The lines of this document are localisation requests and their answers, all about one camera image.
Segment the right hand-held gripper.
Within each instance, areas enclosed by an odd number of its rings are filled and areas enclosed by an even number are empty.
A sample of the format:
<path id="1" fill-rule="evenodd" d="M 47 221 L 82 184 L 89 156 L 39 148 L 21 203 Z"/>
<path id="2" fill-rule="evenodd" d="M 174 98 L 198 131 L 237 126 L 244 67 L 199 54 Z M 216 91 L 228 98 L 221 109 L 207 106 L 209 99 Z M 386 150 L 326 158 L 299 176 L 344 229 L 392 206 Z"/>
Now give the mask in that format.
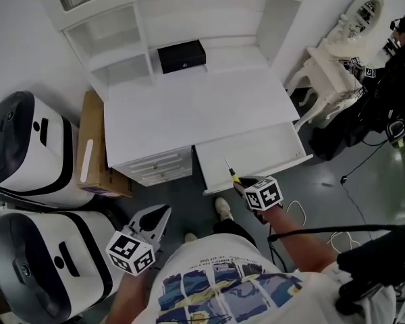
<path id="1" fill-rule="evenodd" d="M 266 211 L 284 199 L 278 181 L 273 176 L 242 177 L 240 181 L 233 182 L 233 187 L 246 201 L 250 211 Z"/>

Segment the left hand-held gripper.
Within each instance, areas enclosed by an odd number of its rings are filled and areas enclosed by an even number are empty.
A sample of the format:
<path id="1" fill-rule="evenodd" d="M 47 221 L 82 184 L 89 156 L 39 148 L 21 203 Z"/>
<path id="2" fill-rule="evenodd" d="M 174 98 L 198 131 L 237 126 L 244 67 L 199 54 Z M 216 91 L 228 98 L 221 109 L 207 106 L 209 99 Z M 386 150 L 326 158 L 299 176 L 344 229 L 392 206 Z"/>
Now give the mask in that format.
<path id="1" fill-rule="evenodd" d="M 154 264 L 170 215 L 169 205 L 151 206 L 134 214 L 129 224 L 113 234 L 105 249 L 113 265 L 138 276 Z"/>

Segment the yellow screwdriver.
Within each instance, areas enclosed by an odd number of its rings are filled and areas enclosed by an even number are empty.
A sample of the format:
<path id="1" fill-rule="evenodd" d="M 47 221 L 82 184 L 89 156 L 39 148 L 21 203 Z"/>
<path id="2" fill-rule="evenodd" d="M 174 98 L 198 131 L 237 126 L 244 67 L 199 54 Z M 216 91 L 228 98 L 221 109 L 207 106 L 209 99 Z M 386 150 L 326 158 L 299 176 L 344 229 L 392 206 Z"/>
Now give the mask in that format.
<path id="1" fill-rule="evenodd" d="M 225 162 L 227 164 L 228 167 L 228 171 L 229 174 L 232 177 L 233 182 L 237 183 L 237 184 L 241 184 L 240 178 L 239 176 L 236 174 L 236 172 L 234 171 L 234 169 L 231 167 L 231 165 L 229 164 L 228 160 L 225 158 Z"/>

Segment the person's left forearm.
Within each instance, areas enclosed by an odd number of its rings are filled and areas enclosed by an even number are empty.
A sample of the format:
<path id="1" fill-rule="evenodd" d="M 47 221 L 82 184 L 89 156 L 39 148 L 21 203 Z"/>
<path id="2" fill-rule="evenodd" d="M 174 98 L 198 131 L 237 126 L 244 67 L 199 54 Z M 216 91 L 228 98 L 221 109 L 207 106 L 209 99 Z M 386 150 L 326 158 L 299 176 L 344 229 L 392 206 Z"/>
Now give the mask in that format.
<path id="1" fill-rule="evenodd" d="M 138 276 L 126 273 L 105 324 L 155 324 L 154 312 L 149 308 L 153 281 L 153 270 L 143 271 Z"/>

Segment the person's right forearm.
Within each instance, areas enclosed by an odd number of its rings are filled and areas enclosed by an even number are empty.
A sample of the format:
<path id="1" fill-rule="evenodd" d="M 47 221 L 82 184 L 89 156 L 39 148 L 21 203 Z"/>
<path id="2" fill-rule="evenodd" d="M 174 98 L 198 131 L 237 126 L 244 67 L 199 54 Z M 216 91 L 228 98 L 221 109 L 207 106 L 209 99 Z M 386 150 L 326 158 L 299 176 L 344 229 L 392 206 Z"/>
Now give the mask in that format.
<path id="1" fill-rule="evenodd" d="M 276 234 L 300 230 L 300 226 L 278 205 L 262 212 Z M 281 238 L 295 266 L 302 272 L 320 273 L 336 262 L 337 254 L 328 245 L 310 234 Z"/>

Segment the black shoulder pack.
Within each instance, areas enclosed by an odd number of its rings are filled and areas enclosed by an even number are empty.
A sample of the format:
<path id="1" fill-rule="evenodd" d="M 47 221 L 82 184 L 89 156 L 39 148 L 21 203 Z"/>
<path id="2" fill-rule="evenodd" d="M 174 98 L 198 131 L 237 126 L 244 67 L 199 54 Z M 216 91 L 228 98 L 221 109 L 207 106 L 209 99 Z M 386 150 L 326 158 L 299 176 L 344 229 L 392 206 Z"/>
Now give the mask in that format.
<path id="1" fill-rule="evenodd" d="M 405 224 L 345 228 L 348 232 L 387 231 L 385 235 L 337 256 L 339 269 L 349 273 L 352 280 L 340 287 L 335 307 L 343 315 L 353 315 L 361 311 L 359 302 L 362 299 L 372 298 L 381 288 L 405 282 Z"/>

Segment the small white desk drawer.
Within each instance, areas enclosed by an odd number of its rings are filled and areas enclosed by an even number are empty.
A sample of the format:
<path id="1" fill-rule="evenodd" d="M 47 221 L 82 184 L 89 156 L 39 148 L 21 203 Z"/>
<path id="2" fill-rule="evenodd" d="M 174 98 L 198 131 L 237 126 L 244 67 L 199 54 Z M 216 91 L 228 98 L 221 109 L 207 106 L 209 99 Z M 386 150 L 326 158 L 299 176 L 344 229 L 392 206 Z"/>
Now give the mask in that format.
<path id="1" fill-rule="evenodd" d="M 131 169 L 132 173 L 147 171 L 150 169 L 158 169 L 163 166 L 181 163 L 187 160 L 189 155 L 190 150 L 185 148 L 137 160 L 129 163 L 128 167 Z"/>
<path id="2" fill-rule="evenodd" d="M 163 171 L 158 171 L 156 173 L 150 173 L 147 175 L 142 175 L 138 180 L 138 183 L 144 186 L 153 186 L 156 184 L 161 184 L 163 182 L 169 182 L 172 180 L 184 178 L 192 175 L 192 168 L 177 168 L 168 169 Z"/>

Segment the person's black trouser leg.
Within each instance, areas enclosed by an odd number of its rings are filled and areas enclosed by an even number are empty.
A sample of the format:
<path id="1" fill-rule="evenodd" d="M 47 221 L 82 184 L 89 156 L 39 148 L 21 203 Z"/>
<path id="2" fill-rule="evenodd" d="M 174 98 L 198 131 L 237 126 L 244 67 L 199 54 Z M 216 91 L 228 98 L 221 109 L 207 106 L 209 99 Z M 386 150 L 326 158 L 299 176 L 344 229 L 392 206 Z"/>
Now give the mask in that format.
<path id="1" fill-rule="evenodd" d="M 244 239 L 248 240 L 252 245 L 257 247 L 256 242 L 253 237 L 238 223 L 236 223 L 232 218 L 226 218 L 222 221 L 217 222 L 213 226 L 214 234 L 232 234 L 241 236 Z"/>

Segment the white and black machine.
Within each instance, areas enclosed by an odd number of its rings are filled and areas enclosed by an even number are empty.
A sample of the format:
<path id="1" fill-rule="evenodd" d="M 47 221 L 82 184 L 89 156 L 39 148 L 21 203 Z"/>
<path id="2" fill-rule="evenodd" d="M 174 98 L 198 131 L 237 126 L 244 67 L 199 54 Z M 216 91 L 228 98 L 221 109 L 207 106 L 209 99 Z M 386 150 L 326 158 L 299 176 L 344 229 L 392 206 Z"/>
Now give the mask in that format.
<path id="1" fill-rule="evenodd" d="M 29 91 L 0 101 L 0 194 L 54 209 L 77 209 L 93 193 L 76 183 L 78 128 Z"/>
<path id="2" fill-rule="evenodd" d="M 115 233 L 102 213 L 0 216 L 0 292 L 29 324 L 62 324 L 117 291 L 123 271 L 106 247 Z"/>

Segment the person's white printed shirt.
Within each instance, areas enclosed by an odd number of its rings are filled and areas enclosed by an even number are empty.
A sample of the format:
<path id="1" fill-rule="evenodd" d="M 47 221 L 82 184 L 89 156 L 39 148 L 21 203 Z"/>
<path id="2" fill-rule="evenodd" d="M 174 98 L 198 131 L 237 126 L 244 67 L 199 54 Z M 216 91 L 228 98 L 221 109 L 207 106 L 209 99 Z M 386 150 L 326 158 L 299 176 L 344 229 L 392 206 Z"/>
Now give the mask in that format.
<path id="1" fill-rule="evenodd" d="M 172 254 L 134 324 L 392 324 L 392 288 L 364 299 L 356 314 L 336 310 L 349 280 L 336 264 L 284 273 L 244 238 L 215 234 Z"/>

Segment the white desk with hutch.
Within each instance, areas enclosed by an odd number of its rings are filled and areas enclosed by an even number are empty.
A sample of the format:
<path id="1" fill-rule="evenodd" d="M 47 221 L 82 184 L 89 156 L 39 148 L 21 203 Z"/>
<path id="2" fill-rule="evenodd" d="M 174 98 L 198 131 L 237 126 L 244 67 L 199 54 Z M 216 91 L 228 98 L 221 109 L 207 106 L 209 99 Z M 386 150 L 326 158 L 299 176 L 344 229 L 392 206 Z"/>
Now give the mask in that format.
<path id="1" fill-rule="evenodd" d="M 104 102 L 109 166 L 135 182 L 192 168 L 197 144 L 298 119 L 275 64 L 302 0 L 41 1 Z M 193 40 L 206 64 L 164 74 L 157 49 Z M 181 163 L 128 167 L 180 149 Z"/>

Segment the brown cardboard box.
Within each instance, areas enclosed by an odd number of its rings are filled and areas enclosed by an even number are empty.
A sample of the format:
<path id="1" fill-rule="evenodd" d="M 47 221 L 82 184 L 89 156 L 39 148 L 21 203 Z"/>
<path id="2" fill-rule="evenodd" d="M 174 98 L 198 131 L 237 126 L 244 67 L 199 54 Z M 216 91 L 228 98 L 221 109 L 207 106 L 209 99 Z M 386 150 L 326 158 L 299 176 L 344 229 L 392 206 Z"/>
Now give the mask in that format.
<path id="1" fill-rule="evenodd" d="M 108 198 L 131 198 L 132 181 L 108 166 L 104 102 L 95 91 L 85 93 L 78 132 L 77 186 Z"/>

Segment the black box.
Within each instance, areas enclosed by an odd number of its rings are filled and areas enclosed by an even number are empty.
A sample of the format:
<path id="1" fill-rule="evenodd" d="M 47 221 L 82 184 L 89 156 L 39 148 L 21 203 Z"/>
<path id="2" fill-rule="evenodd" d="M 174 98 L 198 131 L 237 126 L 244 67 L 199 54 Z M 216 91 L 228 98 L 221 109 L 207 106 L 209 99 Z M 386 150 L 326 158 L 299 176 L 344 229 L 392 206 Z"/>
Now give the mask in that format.
<path id="1" fill-rule="evenodd" d="M 205 65 L 207 56 L 199 40 L 192 40 L 157 49 L 164 74 Z"/>

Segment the white dressing table with mirror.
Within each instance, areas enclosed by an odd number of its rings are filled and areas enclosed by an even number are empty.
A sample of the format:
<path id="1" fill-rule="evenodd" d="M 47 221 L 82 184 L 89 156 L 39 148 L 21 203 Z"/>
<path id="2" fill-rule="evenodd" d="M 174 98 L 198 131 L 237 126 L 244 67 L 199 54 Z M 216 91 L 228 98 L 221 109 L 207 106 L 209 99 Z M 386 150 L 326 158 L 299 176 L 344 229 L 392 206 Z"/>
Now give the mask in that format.
<path id="1" fill-rule="evenodd" d="M 292 95 L 307 79 L 309 89 L 299 105 L 305 105 L 312 94 L 316 94 L 317 100 L 294 124 L 296 131 L 311 123 L 327 106 L 334 114 L 357 100 L 362 84 L 349 67 L 367 65 L 376 56 L 383 8 L 384 0 L 354 0 L 318 46 L 306 48 L 309 58 L 293 75 L 286 90 Z"/>

